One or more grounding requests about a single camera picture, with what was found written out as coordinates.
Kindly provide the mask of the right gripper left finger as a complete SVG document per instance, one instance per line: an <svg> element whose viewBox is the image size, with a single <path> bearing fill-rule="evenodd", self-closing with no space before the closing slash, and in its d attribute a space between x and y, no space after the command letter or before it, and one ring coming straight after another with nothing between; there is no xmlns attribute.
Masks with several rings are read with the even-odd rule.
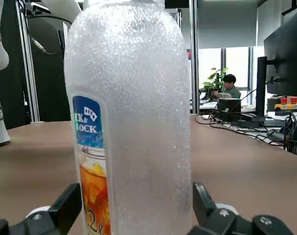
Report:
<svg viewBox="0 0 297 235"><path fill-rule="evenodd" d="M66 235L81 210L80 184L70 184L47 211L34 212L12 226L0 219L0 235Z"/></svg>

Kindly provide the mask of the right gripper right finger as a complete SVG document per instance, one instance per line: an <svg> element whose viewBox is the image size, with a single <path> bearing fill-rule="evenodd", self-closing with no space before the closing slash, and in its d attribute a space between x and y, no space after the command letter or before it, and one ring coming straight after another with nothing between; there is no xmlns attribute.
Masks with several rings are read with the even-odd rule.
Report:
<svg viewBox="0 0 297 235"><path fill-rule="evenodd" d="M201 183L193 183L193 209L198 225L189 235L292 235L292 230L279 218L261 214L251 221L242 218L226 205L215 204Z"/></svg>

